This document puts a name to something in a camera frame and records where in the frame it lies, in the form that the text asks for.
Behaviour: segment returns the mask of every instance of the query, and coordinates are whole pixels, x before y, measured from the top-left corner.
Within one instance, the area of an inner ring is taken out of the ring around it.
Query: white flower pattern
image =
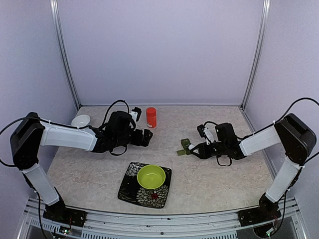
[[[162,208],[165,205],[168,195],[168,186],[162,185],[159,188],[148,190],[140,188],[137,192],[136,199],[139,204],[146,207]]]
[[[143,168],[146,164],[133,162],[129,165],[129,168],[126,171],[126,175],[134,177],[137,176],[138,171]]]

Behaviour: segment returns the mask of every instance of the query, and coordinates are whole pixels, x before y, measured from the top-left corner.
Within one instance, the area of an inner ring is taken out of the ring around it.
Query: black bracket
[[[144,129],[144,134],[143,130],[136,129],[132,133],[130,144],[147,147],[152,137],[153,133],[149,129]]]
[[[64,201],[60,196],[60,200],[57,203],[51,206],[45,205],[43,217],[58,223],[82,228],[86,219],[86,212],[65,207]]]
[[[275,217],[281,217],[278,203],[271,202],[265,194],[259,199],[259,207],[238,212],[239,222],[242,227],[268,222],[274,220]]]

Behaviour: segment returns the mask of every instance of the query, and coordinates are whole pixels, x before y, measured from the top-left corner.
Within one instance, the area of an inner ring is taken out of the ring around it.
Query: green object
[[[156,189],[163,185],[166,174],[157,165],[146,165],[138,172],[138,183],[146,189]]]
[[[181,145],[183,146],[183,149],[186,152],[186,155],[190,155],[191,153],[190,153],[188,147],[191,145],[191,143],[190,143],[189,139],[185,138],[185,139],[182,139],[180,142],[181,142]]]
[[[178,156],[182,156],[182,155],[185,155],[185,154],[186,154],[186,151],[184,149],[181,149],[181,150],[177,151],[177,155]]]

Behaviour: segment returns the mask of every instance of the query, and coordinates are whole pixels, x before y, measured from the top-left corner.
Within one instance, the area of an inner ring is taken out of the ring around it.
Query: white object
[[[188,146],[188,149],[189,149],[189,150],[192,150],[193,148],[195,148],[195,145],[194,145],[194,144],[190,144],[190,145]],[[198,148],[195,149],[194,152],[195,152],[195,153],[199,153]]]
[[[301,169],[299,164],[292,162],[288,157],[285,158],[278,174],[276,175],[273,184],[266,192],[266,197],[273,203],[278,202],[291,182]]]
[[[209,145],[210,142],[214,142],[214,136],[213,136],[213,134],[210,132],[209,128],[205,127],[205,128],[204,128],[204,133],[205,133],[205,135],[206,135],[206,137],[207,137],[207,139],[206,139],[206,144],[207,144],[207,145]]]
[[[40,194],[45,204],[51,206],[59,201],[59,195],[55,188],[49,182],[43,168],[37,163],[31,168],[22,170],[22,173],[28,178],[30,183]]]
[[[89,129],[75,129],[41,122],[45,126],[41,138],[41,146],[53,145],[71,148],[80,148],[92,151],[97,138],[95,133]]]
[[[248,156],[277,143],[281,143],[281,140],[275,127],[271,126],[247,139],[244,139],[240,142],[239,146],[243,154]]]
[[[130,115],[132,116],[134,122],[136,122],[137,118],[138,118],[138,113],[135,111],[131,111]]]
[[[91,117],[89,117],[88,115],[80,115],[72,120],[71,125],[75,127],[84,127],[89,125],[90,122]]]

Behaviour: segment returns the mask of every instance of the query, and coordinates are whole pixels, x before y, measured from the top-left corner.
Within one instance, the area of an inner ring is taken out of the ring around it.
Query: wire
[[[109,113],[110,109],[111,109],[116,103],[119,103],[119,102],[124,103],[124,104],[126,105],[127,109],[128,109],[128,113],[130,112],[129,105],[128,105],[128,103],[126,103],[126,101],[124,101],[124,100],[117,100],[117,101],[113,102],[113,103],[108,107],[108,109],[106,110],[106,113],[105,113],[103,122],[102,122],[102,124],[101,124],[101,126],[100,126],[99,128],[104,128],[104,127],[105,127],[105,120],[106,120],[106,117],[108,116],[108,113]]]
[[[42,234],[43,234],[43,237],[45,239],[48,239],[44,233],[44,230],[43,230],[43,225],[42,225],[42,220],[41,220],[41,198],[40,198],[40,194],[36,191],[37,195],[38,195],[38,198],[39,198],[39,205],[38,205],[38,212],[39,212],[39,222],[40,222],[40,227],[41,227],[41,231],[42,231]]]
[[[228,165],[220,164],[219,160],[218,160],[218,157],[216,157],[216,159],[217,159],[217,163],[218,163],[219,166],[229,167],[233,163],[233,160],[231,158],[229,158],[229,164]]]
[[[11,125],[21,121],[21,120],[38,120],[38,121],[42,121],[42,122],[45,122],[45,123],[49,123],[49,124],[53,124],[53,125],[58,125],[58,126],[63,126],[63,127],[66,127],[66,128],[74,128],[74,129],[84,129],[84,128],[88,128],[88,127],[91,127],[90,125],[87,125],[87,126],[84,126],[84,127],[75,127],[75,126],[70,126],[70,125],[66,125],[66,124],[61,124],[61,123],[55,123],[55,122],[50,122],[48,120],[45,120],[45,119],[41,119],[41,118],[37,118],[37,117],[22,117],[22,118],[19,118],[19,119],[16,119],[14,121],[12,121],[11,123],[9,123],[7,126],[5,126],[1,131],[0,131],[0,135],[6,130],[8,129]],[[11,164],[7,164],[7,163],[4,163],[1,159],[0,159],[0,163],[6,167],[16,167],[15,165],[11,165]]]
[[[314,99],[312,99],[312,98],[309,98],[309,97],[299,98],[299,99],[295,100],[294,102],[292,102],[292,104],[288,107],[288,109],[286,110],[286,112],[285,112],[278,120],[276,120],[275,123],[278,123],[283,117],[285,117],[285,115],[289,112],[289,110],[294,106],[295,103],[297,103],[297,102],[299,102],[299,101],[304,101],[304,100],[312,101],[312,102],[314,102],[317,106],[319,106],[319,102],[316,101],[316,100],[314,100]],[[260,129],[260,130],[258,130],[258,131],[256,131],[256,132],[254,132],[254,133],[252,133],[252,134],[250,134],[250,135],[245,136],[243,139],[248,138],[248,137],[250,137],[250,136],[252,136],[252,135],[254,135],[254,134],[256,134],[256,133],[259,133],[259,132],[261,132],[261,131],[263,131],[263,130],[265,130],[265,129],[267,129],[267,128],[273,126],[273,125],[274,125],[274,124],[272,123],[272,124],[270,124],[270,125],[268,125],[268,126],[266,126],[266,127],[263,127],[262,129]]]
[[[312,160],[314,157],[316,157],[319,154],[319,151],[315,153],[313,156],[311,156],[309,159],[307,159],[302,166],[304,166],[306,163],[308,163],[310,160]]]
[[[278,218],[275,216],[275,227],[277,228],[278,225]]]
[[[287,191],[285,192],[283,218],[281,219],[280,224],[279,224],[279,226],[277,227],[277,229],[274,231],[274,233],[272,233],[272,234],[270,235],[271,237],[279,231],[280,227],[282,226],[282,224],[283,224],[283,222],[284,222],[284,217],[285,217],[285,212],[286,212],[286,199],[287,199]]]
[[[124,147],[125,147],[125,150],[124,150],[123,153],[117,154],[117,153],[112,153],[112,152],[110,152],[110,154],[113,155],[113,156],[121,156],[122,154],[125,154],[125,153],[126,153],[126,150],[128,150],[128,146],[127,146],[127,145],[125,145]]]
[[[212,123],[212,124],[214,124],[214,125],[218,125],[217,123],[215,123],[215,122],[213,122],[213,121],[206,121],[205,123],[204,123],[204,126],[206,126],[208,123]]]

